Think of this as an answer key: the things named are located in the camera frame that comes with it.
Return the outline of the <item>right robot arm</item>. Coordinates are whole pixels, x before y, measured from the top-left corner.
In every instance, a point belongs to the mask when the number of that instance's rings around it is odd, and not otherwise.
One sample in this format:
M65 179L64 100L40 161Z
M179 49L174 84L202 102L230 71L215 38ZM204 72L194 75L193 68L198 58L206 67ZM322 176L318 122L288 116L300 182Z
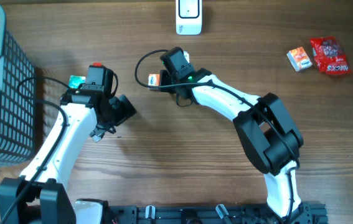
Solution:
M301 202L295 172L303 137L282 101L272 93L243 93L204 68L194 69L180 47L165 50L160 59L176 93L232 121L245 155L264 175L268 207L290 221Z

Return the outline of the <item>dark grey plastic basket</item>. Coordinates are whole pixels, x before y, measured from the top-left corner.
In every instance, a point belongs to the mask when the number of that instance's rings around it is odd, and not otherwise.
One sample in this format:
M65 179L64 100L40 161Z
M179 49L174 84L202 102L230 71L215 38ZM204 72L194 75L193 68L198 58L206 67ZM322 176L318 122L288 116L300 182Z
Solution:
M7 29L0 6L0 167L13 166L35 154L36 94L33 64Z

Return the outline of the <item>small teal box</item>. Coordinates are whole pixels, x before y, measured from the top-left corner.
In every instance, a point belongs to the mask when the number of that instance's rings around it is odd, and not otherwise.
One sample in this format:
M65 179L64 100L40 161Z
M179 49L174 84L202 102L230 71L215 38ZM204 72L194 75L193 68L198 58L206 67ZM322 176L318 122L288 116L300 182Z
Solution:
M71 75L68 81L70 88L78 88L82 83L85 83L86 77Z

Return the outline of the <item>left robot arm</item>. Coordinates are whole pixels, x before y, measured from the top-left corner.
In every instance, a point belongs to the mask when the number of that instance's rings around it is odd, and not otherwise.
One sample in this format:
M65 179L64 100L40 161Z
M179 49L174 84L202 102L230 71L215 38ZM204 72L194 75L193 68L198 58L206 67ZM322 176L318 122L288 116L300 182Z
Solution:
M71 203L66 188L87 138L115 133L135 108L124 95L78 89L68 89L57 108L58 119L35 158L18 178L0 184L1 223L116 223L106 200Z

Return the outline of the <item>red snack packet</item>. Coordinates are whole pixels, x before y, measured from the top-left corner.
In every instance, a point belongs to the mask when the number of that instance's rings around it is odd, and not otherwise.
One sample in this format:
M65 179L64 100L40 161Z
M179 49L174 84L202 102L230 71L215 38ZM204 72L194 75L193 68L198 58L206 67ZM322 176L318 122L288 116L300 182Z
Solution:
M345 75L351 72L347 56L335 37L310 39L314 61L321 73L326 75Z

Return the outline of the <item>white barcode scanner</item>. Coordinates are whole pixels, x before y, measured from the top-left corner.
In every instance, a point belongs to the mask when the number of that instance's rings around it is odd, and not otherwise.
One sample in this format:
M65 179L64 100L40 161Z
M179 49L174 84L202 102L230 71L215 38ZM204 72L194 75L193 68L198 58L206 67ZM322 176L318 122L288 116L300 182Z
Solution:
M199 35L202 32L202 0L176 0L176 33Z

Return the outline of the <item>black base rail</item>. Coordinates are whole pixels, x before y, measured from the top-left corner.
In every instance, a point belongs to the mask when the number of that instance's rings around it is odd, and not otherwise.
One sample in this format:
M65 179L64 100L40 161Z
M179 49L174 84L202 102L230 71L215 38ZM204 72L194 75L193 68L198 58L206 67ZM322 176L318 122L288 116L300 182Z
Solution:
M286 223L266 204L215 207L111 206L110 223L119 224L260 224Z

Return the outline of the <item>small orange box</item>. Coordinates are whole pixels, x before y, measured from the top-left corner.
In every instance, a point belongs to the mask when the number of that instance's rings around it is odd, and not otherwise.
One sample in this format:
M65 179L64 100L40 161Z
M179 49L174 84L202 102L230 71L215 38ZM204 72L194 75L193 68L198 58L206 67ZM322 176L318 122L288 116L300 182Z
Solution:
M286 56L296 72L310 68L313 65L303 47L290 50Z
M157 90L161 86L161 75L159 73L151 73L148 76L148 89Z

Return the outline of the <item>red stick packet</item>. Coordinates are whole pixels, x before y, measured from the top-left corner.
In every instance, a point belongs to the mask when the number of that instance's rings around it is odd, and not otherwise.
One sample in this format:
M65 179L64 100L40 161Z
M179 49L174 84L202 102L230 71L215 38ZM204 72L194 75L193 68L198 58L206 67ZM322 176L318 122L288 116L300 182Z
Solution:
M102 63L95 62L95 63L93 63L92 66L94 66L94 67L102 67L103 65L102 65Z

